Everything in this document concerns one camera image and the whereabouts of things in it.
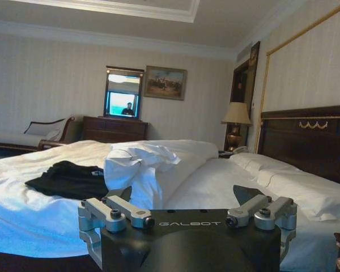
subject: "sofa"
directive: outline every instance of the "sofa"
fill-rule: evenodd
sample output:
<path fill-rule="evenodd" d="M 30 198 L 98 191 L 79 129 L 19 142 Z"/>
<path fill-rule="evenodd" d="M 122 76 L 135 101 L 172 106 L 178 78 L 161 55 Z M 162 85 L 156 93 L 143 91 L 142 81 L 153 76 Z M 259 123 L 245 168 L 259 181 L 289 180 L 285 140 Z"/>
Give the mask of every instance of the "sofa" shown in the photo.
<path fill-rule="evenodd" d="M 0 131 L 0 148 L 37 151 L 41 140 L 72 143 L 82 136 L 82 117 L 70 116 L 54 122 L 34 122 L 23 133 Z"/>

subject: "wooden headboard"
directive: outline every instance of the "wooden headboard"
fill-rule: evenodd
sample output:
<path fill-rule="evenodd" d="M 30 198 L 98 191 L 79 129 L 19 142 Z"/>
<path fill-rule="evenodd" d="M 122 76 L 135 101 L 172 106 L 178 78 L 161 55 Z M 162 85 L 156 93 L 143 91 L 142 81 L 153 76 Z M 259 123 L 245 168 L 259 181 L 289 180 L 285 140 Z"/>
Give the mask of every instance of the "wooden headboard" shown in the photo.
<path fill-rule="evenodd" d="M 340 106 L 263 112 L 258 153 L 340 183 Z"/>

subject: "lamp base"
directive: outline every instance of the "lamp base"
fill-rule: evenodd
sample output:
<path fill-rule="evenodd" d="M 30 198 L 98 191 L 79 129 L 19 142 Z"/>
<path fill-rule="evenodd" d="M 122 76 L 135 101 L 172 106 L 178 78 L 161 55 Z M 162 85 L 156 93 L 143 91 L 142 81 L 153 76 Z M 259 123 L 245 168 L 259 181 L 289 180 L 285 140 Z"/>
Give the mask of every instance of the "lamp base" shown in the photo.
<path fill-rule="evenodd" d="M 239 134 L 240 126 L 239 125 L 232 125 L 232 131 L 227 134 L 227 141 L 229 145 L 229 151 L 233 152 L 234 149 L 236 149 L 240 141 L 242 140 L 241 135 Z"/>

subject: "bolt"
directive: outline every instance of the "bolt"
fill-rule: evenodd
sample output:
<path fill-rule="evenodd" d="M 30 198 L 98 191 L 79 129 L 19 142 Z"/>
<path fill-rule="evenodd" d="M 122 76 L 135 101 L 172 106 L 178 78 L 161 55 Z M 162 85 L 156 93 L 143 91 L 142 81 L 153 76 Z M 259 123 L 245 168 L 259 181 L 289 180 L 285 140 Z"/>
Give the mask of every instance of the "bolt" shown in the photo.
<path fill-rule="evenodd" d="M 121 218 L 121 211 L 120 210 L 112 210 L 110 212 L 110 216 L 111 216 L 112 219 Z"/>
<path fill-rule="evenodd" d="M 238 225 L 238 220 L 234 216 L 229 216 L 226 219 L 226 224 L 229 228 L 235 228 Z"/>
<path fill-rule="evenodd" d="M 143 221 L 143 226 L 145 228 L 152 228 L 155 225 L 155 220 L 152 217 L 146 217 Z"/>
<path fill-rule="evenodd" d="M 271 215 L 271 211 L 267 208 L 262 208 L 260 209 L 260 214 L 268 218 Z"/>

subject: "fabric fold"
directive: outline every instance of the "fabric fold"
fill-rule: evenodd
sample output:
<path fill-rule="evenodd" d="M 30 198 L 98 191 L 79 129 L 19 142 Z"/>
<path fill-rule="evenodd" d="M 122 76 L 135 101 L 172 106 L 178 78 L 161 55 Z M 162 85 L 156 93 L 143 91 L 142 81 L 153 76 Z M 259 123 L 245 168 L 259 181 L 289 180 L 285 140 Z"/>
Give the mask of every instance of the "fabric fold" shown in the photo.
<path fill-rule="evenodd" d="M 164 146 L 143 142 L 113 144 L 104 164 L 109 190 L 132 186 L 130 203 L 142 209 L 163 205 L 163 192 L 156 171 L 166 172 L 181 159 Z"/>

